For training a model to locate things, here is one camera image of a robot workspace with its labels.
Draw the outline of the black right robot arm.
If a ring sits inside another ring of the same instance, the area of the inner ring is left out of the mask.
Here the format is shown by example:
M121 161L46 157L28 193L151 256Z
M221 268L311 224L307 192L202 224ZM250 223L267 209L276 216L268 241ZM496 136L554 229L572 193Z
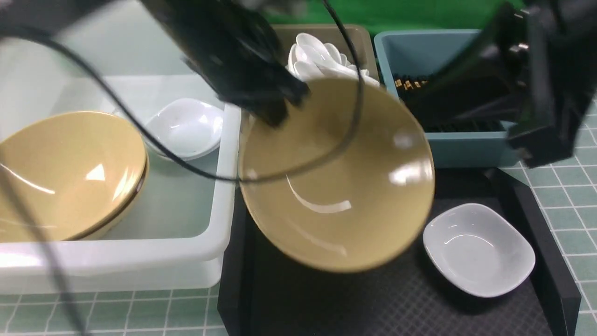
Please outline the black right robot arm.
M507 143L529 168L572 157L596 93L596 11L594 0L504 1L405 104L423 126L513 122Z

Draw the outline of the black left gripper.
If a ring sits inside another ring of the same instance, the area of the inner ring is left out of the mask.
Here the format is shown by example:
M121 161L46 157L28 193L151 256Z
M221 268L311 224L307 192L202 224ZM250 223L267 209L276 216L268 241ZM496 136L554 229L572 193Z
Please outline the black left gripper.
M186 63L226 104L271 127L288 117L286 104L301 104L303 81L281 62L278 36L258 12L237 0L143 0Z

